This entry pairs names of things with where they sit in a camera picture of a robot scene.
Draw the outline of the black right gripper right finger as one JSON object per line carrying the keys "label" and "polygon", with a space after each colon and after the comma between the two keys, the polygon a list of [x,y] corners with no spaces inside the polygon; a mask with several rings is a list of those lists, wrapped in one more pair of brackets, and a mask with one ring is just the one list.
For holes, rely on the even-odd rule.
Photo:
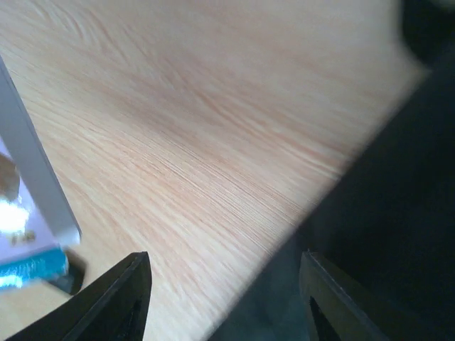
{"label": "black right gripper right finger", "polygon": [[300,280],[310,340],[388,340],[380,328],[335,280],[331,262],[301,255]]}

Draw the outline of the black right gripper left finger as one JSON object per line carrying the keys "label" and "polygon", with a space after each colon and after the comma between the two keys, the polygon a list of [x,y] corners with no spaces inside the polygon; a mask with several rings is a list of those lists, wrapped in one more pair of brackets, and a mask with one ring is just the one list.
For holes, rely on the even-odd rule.
{"label": "black right gripper left finger", "polygon": [[134,252],[10,340],[142,340],[151,297],[149,254]]}

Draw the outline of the black student backpack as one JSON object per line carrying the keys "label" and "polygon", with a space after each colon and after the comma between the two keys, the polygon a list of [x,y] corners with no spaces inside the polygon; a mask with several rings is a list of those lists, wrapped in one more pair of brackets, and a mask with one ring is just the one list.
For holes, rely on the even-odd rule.
{"label": "black student backpack", "polygon": [[454,339],[454,2],[401,1],[403,45],[430,70],[271,258],[212,340],[310,340],[301,255],[388,340]]}

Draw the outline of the purple dog picture book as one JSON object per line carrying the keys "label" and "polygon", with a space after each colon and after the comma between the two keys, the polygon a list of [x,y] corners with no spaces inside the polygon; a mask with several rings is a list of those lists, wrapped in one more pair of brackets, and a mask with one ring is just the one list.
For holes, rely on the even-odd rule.
{"label": "purple dog picture book", "polygon": [[44,280],[75,295],[81,230],[6,68],[1,65],[1,289]]}

